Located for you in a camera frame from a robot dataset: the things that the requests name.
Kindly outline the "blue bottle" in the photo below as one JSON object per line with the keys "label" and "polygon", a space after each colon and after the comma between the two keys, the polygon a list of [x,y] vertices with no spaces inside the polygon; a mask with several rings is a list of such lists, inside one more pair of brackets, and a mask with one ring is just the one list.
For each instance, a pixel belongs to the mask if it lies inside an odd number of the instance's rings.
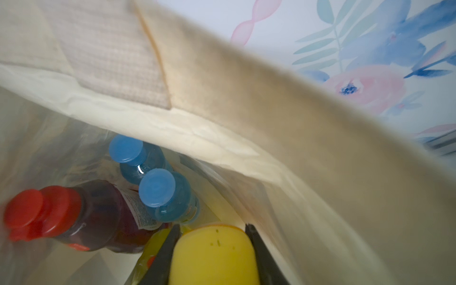
{"label": "blue bottle", "polygon": [[154,220],[189,224],[197,219],[200,203],[188,180],[178,172],[153,169],[142,178],[139,197]]}
{"label": "blue bottle", "polygon": [[153,169],[173,172],[159,146],[124,135],[117,135],[111,140],[109,155],[119,163],[122,176],[134,185],[139,185],[142,178]]}

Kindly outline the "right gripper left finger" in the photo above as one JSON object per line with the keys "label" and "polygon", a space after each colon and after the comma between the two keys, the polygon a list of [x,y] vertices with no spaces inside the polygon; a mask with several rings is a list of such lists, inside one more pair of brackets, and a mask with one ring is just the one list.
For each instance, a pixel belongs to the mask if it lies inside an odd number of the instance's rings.
{"label": "right gripper left finger", "polygon": [[167,285],[171,271],[173,251],[181,237],[180,225],[171,228],[164,244],[158,251],[155,260],[148,269],[139,285]]}

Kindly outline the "yellow-green red cap bottle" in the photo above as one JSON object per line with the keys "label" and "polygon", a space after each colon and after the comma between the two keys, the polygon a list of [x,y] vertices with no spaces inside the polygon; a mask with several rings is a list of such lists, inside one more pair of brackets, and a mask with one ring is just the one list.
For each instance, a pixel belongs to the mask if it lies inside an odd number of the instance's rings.
{"label": "yellow-green red cap bottle", "polygon": [[170,231],[170,228],[161,229],[148,240],[140,258],[133,268],[133,271],[125,282],[125,285],[138,285],[140,283],[148,269],[151,267]]}

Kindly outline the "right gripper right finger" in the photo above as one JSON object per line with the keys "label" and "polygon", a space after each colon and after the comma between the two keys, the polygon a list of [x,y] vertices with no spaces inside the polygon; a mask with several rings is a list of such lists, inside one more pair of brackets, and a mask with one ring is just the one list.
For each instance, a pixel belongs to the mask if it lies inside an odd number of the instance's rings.
{"label": "right gripper right finger", "polygon": [[261,285],[290,285],[253,224],[245,225],[254,251]]}

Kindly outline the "dark red Fairy bottle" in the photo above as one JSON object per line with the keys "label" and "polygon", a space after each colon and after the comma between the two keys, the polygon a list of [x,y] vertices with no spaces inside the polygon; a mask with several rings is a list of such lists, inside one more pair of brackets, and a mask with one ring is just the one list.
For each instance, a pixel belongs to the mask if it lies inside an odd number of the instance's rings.
{"label": "dark red Fairy bottle", "polygon": [[7,203],[3,220],[14,242],[52,238],[78,251],[126,254],[142,252],[169,227],[149,215],[137,191],[105,180],[25,190]]}

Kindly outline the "cream shopping bag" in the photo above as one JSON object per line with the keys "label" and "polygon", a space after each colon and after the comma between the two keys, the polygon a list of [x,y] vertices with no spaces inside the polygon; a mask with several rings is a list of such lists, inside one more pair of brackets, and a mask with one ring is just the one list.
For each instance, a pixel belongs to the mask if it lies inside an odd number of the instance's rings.
{"label": "cream shopping bag", "polygon": [[293,285],[456,282],[454,1],[2,1],[1,208],[118,134]]}

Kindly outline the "yellow cap orange bottle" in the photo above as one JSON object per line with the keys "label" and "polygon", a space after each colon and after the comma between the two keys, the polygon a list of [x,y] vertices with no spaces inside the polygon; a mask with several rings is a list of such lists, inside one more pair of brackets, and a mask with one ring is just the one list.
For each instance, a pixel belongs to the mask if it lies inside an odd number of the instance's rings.
{"label": "yellow cap orange bottle", "polygon": [[258,285],[255,250],[234,226],[211,225],[183,235],[173,250],[170,285]]}

